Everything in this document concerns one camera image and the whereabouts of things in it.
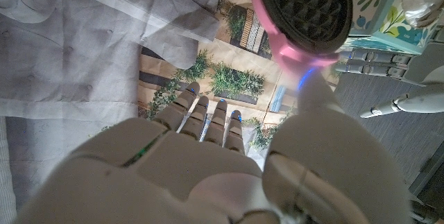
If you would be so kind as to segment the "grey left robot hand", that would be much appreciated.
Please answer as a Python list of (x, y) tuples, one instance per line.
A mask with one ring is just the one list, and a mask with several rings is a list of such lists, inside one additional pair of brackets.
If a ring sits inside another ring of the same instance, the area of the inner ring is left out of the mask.
[(418, 89), (361, 112), (367, 119), (396, 112), (441, 113), (443, 111), (443, 44), (431, 43), (420, 55), (353, 49), (339, 53), (341, 73), (392, 78)]

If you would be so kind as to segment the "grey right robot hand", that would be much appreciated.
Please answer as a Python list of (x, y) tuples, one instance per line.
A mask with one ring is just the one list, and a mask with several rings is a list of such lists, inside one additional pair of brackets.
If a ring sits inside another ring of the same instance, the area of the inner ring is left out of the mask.
[(346, 115), (319, 71), (265, 163), (243, 150), (241, 115), (206, 105), (192, 83), (152, 120), (128, 119), (72, 151), (18, 223), (410, 223), (409, 194), (386, 149)]

